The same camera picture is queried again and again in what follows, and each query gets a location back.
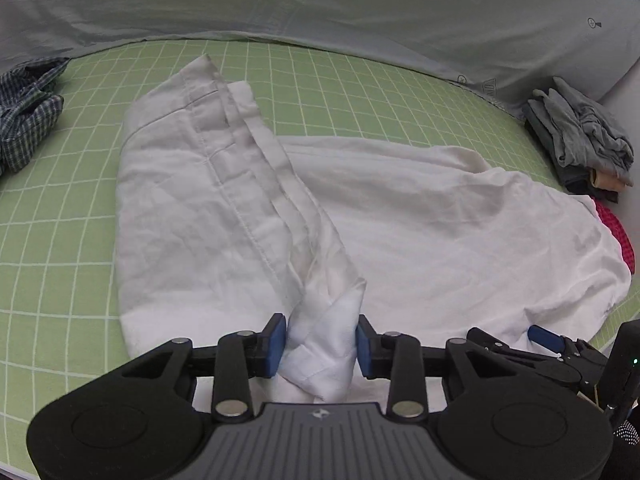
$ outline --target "circular pad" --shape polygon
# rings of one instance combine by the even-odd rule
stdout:
[[[130,444],[146,431],[146,415],[129,406],[105,404],[78,415],[74,437],[90,447],[112,449]]]
[[[44,407],[27,445],[46,480],[156,480],[184,466],[203,434],[200,415],[172,388],[107,375]]]
[[[454,462],[486,480],[596,480],[613,443],[593,405],[523,376],[479,381],[442,412],[437,431]]]

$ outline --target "white cloth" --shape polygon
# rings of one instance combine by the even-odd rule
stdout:
[[[267,398],[342,400],[364,293],[350,257],[373,327],[429,346],[479,326],[533,349],[533,323],[588,339],[628,291],[590,198],[464,148],[364,139],[284,139],[294,173],[248,84],[229,93],[218,78],[199,58],[127,113],[116,269],[132,356],[176,336],[215,344],[284,312]],[[359,375],[348,399],[384,405],[386,381]],[[430,401],[444,406],[433,383]]]
[[[593,200],[458,147],[413,148],[351,137],[283,137],[294,170],[321,203],[367,279],[362,313],[444,346],[473,326],[510,346],[538,324],[589,340],[628,292],[620,244]],[[356,368],[349,401],[386,405],[387,380]],[[446,402],[428,381],[430,409]]]
[[[339,400],[365,282],[249,85],[231,90],[201,57],[128,110],[116,270],[129,354],[179,335],[215,344],[283,312],[287,346],[268,397],[312,400],[301,388]]]

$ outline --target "fabric backdrop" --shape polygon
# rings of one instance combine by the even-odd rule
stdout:
[[[516,112],[553,75],[602,97],[640,57],[640,0],[0,0],[0,69],[171,35],[369,57]]]

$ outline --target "blue gripper pad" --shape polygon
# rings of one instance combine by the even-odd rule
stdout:
[[[360,371],[363,376],[368,377],[371,375],[371,352],[369,349],[369,339],[359,324],[356,327],[356,350],[358,353]]]
[[[282,358],[286,342],[287,320],[282,316],[269,336],[265,377],[273,377],[278,371],[278,366],[280,365],[280,359]]]
[[[538,343],[540,346],[556,354],[564,352],[564,340],[559,335],[549,332],[549,330],[541,326],[531,325],[527,331],[527,336],[529,337],[529,341]]]

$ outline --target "tan cloth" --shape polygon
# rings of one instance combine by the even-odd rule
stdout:
[[[591,170],[591,185],[598,189],[621,192],[625,190],[625,183],[618,177],[599,170]]]

